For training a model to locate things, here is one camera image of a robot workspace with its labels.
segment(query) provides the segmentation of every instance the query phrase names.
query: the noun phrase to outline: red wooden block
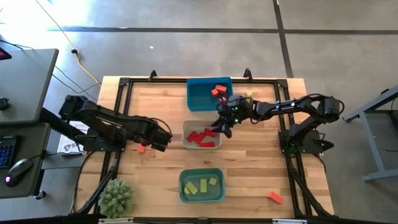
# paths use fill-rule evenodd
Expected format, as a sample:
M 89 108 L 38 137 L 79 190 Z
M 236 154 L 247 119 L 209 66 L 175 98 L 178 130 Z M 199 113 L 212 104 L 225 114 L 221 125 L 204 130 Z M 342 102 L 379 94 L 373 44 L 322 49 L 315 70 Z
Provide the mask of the red wooden block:
M 192 131 L 191 134 L 187 137 L 188 142 L 193 142 L 195 138 L 198 136 L 198 133 L 196 131 Z
M 212 95 L 213 97 L 216 97 L 216 96 L 218 95 L 218 91 L 217 91 L 216 89 L 212 90 L 212 91 L 211 91 L 211 95 Z
M 200 133 L 200 134 L 195 138 L 195 142 L 196 142 L 197 144 L 200 144 L 204 138 L 205 138 L 205 133 Z
M 203 142 L 199 144 L 200 147 L 215 147 L 213 142 Z
M 224 102 L 224 101 L 226 101 L 226 98 L 222 96 L 220 99 L 218 99 L 218 101 Z
M 216 85 L 216 90 L 218 91 L 218 93 L 222 93 L 222 94 L 226 93 L 226 87 L 222 86 L 222 85 Z
M 216 137 L 216 135 L 217 135 L 217 133 L 212 132 L 212 131 L 211 131 L 210 129 L 208 129 L 208 128 L 205 128 L 205 134 L 206 134 L 207 136 L 212 137 L 212 138 Z
M 144 153 L 145 152 L 145 146 L 143 146 L 142 144 L 138 144 L 138 152 Z
M 276 201 L 278 204 L 282 205 L 284 202 L 284 199 L 277 193 L 275 192 L 269 192 L 268 197 Z

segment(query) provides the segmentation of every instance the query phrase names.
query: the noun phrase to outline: small block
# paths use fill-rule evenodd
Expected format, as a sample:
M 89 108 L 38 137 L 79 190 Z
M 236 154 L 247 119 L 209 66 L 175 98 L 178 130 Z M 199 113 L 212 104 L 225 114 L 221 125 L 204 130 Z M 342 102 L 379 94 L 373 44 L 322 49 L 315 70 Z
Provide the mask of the small block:
M 142 144 L 138 144 L 138 152 L 144 153 L 145 152 L 145 146 L 143 146 Z
M 195 142 L 196 142 L 197 144 L 200 144 L 204 138 L 205 138 L 205 133 L 200 133 L 200 134 L 195 138 Z
M 217 179 L 216 178 L 214 178 L 214 177 L 210 178 L 209 184 L 214 186 L 214 185 L 216 185 L 216 183 L 217 183 Z
M 212 138 L 216 137 L 216 135 L 217 135 L 217 133 L 214 133 L 213 131 L 211 131 L 211 130 L 208 129 L 208 128 L 205 128 L 204 133 L 205 133 L 207 136 L 210 136 L 210 137 L 212 137 Z
M 251 91 L 245 92 L 245 97 L 251 97 L 253 93 Z
M 280 205 L 282 205 L 282 203 L 284 202 L 284 199 L 275 192 L 269 192 L 268 197 L 273 199 L 275 202 L 277 202 Z
M 216 144 L 213 142 L 203 142 L 199 144 L 200 147 L 215 147 Z
M 195 138 L 198 136 L 198 133 L 196 131 L 192 131 L 191 134 L 187 137 L 188 142 L 193 142 Z
M 222 85 L 216 85 L 216 90 L 218 91 L 218 93 L 222 93 L 222 94 L 226 93 L 226 87 L 222 86 Z
M 185 194 L 189 194 L 188 187 L 184 187 L 184 193 L 185 193 Z
M 216 96 L 218 95 L 218 90 L 216 90 L 216 89 L 212 90 L 212 91 L 211 91 L 211 95 L 212 95 L 213 97 L 216 97 Z
M 188 187 L 189 191 L 191 191 L 191 193 L 192 193 L 193 195 L 195 195 L 195 194 L 198 192 L 198 189 L 197 189 L 197 188 L 194 186 L 194 184 L 191 183 L 190 181 L 188 181 L 188 183 L 185 184 L 185 186 Z
M 200 179 L 200 192 L 207 193 L 207 180 L 206 179 Z
M 218 99 L 218 101 L 220 101 L 220 102 L 225 102 L 225 101 L 226 101 L 226 98 L 222 96 L 220 99 Z

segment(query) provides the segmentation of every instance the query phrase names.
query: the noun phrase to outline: black desk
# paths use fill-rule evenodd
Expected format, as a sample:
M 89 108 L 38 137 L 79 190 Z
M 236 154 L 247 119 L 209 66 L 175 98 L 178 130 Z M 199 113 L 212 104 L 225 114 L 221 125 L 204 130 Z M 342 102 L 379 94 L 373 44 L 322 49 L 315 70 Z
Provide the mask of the black desk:
M 47 144 L 47 139 L 50 132 L 50 125 L 46 123 L 31 124 L 26 128 L 0 128 L 0 134 L 8 131 L 9 135 L 19 135 L 21 140 L 17 147 L 17 154 L 15 161 L 20 159 L 28 159 L 43 153 L 43 149 Z M 14 198 L 27 197 L 30 195 L 37 195 L 40 190 L 41 178 L 43 177 L 43 170 L 41 170 L 42 159 L 36 157 L 32 159 L 34 163 L 22 181 L 15 187 L 7 187 L 4 184 L 5 176 L 8 169 L 0 170 L 0 198 Z
M 16 148 L 14 162 L 42 154 L 47 144 L 50 126 L 37 123 L 43 109 L 52 72 L 58 56 L 57 49 L 10 50 L 11 59 L 0 60 L 0 97 L 9 98 L 10 108 L 0 111 L 0 134 L 7 128 L 20 128 L 7 134 L 22 136 Z M 0 170 L 0 198 L 37 195 L 44 171 L 42 159 L 32 160 L 33 168 L 15 187 L 4 185 L 8 170 Z

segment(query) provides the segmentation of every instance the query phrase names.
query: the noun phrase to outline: green bin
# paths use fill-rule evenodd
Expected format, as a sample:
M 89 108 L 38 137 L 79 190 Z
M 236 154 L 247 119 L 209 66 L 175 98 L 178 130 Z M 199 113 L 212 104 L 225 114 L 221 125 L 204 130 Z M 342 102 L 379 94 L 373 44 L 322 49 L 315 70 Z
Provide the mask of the green bin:
M 216 185 L 210 185 L 210 178 L 216 178 Z M 206 179 L 207 192 L 200 192 L 200 180 Z M 188 182 L 194 184 L 198 192 L 193 195 L 192 193 L 184 193 L 185 184 Z M 225 181 L 223 171 L 218 168 L 206 169 L 189 169 L 184 170 L 180 174 L 179 180 L 180 199 L 183 203 L 201 203 L 201 202 L 222 202 L 225 199 Z

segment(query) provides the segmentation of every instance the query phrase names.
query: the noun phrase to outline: desk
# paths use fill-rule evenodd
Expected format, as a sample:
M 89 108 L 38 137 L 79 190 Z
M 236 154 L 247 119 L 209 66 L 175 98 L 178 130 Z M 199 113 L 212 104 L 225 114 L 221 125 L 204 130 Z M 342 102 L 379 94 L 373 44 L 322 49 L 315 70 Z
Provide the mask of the desk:
M 113 110 L 120 77 L 104 77 L 98 104 Z M 288 79 L 291 98 L 306 95 L 303 79 Z M 275 102 L 273 86 L 233 84 L 234 94 L 253 92 L 259 101 Z M 234 127 L 233 137 L 223 136 L 217 150 L 187 150 L 182 146 L 182 123 L 186 119 L 216 119 L 215 111 L 191 112 L 187 108 L 184 83 L 135 83 L 129 115 L 164 120 L 173 131 L 165 152 L 148 149 L 137 152 L 128 142 L 122 153 L 118 178 L 134 187 L 132 217 L 289 218 L 294 217 L 284 156 L 280 153 L 278 118 L 257 125 L 245 121 Z M 294 114 L 296 123 L 307 115 Z M 76 206 L 80 208 L 98 185 L 104 153 L 94 153 L 80 177 Z M 322 163 L 303 154 L 307 184 L 325 210 L 333 213 Z M 226 179 L 224 202 L 183 204 L 178 196 L 178 177 L 184 169 L 220 168 Z M 267 198 L 269 191 L 284 198 L 278 205 Z M 298 193 L 303 211 L 301 192 Z
M 14 162 L 28 159 L 43 153 L 47 144 L 49 125 L 35 124 L 43 110 L 44 98 L 50 84 L 57 49 L 10 50 L 11 59 L 0 61 L 0 97 L 9 98 L 10 107 L 0 111 L 0 134 L 5 128 L 18 128 L 10 135 L 20 135 L 21 144 L 16 148 Z M 38 193 L 43 170 L 42 160 L 32 159 L 34 163 L 22 182 L 15 187 L 3 183 L 7 170 L 0 170 L 0 198 L 26 197 Z
M 0 133 L 5 133 L 8 130 L 10 129 L 0 128 Z M 47 137 L 50 132 L 49 124 L 40 123 L 21 129 L 11 128 L 11 130 L 15 131 L 10 131 L 10 135 L 19 135 L 21 137 L 14 161 L 17 162 L 21 159 L 29 159 L 33 156 L 43 154 L 43 149 L 47 144 Z M 32 159 L 32 162 L 33 167 L 27 171 L 25 177 L 15 187 L 7 187 L 4 184 L 8 169 L 0 170 L 0 198 L 28 197 L 32 194 L 38 194 L 43 177 L 43 173 L 40 171 L 42 159 L 36 157 Z

